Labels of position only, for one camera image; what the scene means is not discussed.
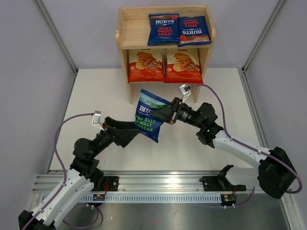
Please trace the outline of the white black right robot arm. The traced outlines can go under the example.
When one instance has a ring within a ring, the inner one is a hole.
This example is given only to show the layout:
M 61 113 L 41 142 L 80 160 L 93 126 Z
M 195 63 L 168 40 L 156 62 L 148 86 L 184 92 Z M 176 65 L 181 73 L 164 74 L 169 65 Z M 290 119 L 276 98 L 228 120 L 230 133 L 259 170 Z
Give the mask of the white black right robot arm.
M 216 124 L 218 116 L 213 106 L 203 103 L 198 110 L 174 98 L 171 104 L 150 113 L 151 116 L 173 125 L 181 121 L 199 128 L 197 137 L 203 145 L 223 150 L 245 161 L 256 169 L 256 181 L 247 184 L 260 187 L 269 196 L 280 199 L 296 179 L 297 173 L 286 152 L 280 148 L 268 149 L 240 141 Z

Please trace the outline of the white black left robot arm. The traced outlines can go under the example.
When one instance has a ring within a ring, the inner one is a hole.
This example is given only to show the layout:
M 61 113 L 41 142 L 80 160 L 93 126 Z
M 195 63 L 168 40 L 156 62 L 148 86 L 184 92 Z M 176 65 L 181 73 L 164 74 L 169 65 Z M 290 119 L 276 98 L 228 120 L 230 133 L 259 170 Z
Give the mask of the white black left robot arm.
M 126 147 L 139 133 L 133 122 L 117 121 L 101 112 L 90 113 L 93 126 L 100 132 L 93 140 L 80 138 L 74 144 L 74 160 L 68 170 L 63 169 L 63 179 L 39 205 L 31 211 L 24 210 L 18 217 L 22 230 L 55 230 L 72 208 L 88 192 L 100 190 L 104 173 L 98 169 L 96 156 L 112 143 Z

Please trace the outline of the blue sea salt vinegar bag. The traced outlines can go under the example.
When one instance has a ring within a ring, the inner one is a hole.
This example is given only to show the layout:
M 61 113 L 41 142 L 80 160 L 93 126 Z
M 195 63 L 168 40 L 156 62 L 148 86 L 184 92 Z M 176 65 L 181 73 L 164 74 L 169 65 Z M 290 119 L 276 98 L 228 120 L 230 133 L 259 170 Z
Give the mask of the blue sea salt vinegar bag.
M 160 127 L 164 122 L 151 116 L 150 112 L 164 108 L 169 104 L 169 101 L 145 89 L 141 89 L 133 127 L 140 130 L 141 134 L 158 143 Z

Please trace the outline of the cassava chips bag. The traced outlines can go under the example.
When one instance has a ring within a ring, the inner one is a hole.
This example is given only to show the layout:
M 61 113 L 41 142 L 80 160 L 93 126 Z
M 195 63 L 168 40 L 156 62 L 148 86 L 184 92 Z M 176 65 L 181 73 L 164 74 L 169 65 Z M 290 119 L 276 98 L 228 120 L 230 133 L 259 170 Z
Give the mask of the cassava chips bag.
M 166 49 L 165 83 L 203 84 L 196 48 Z
M 132 49 L 128 52 L 131 82 L 164 82 L 162 49 Z

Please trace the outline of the blue spicy chilli bag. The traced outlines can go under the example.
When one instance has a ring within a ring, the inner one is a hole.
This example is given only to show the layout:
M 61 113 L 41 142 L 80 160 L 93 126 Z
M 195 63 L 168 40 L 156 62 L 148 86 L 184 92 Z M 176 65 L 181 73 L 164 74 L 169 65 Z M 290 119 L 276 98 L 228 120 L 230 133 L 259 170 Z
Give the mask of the blue spicy chilli bag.
M 150 13 L 150 33 L 147 45 L 158 46 L 165 44 L 178 44 L 179 38 L 179 13 Z
M 204 16 L 180 17 L 178 47 L 210 44 L 211 37 Z

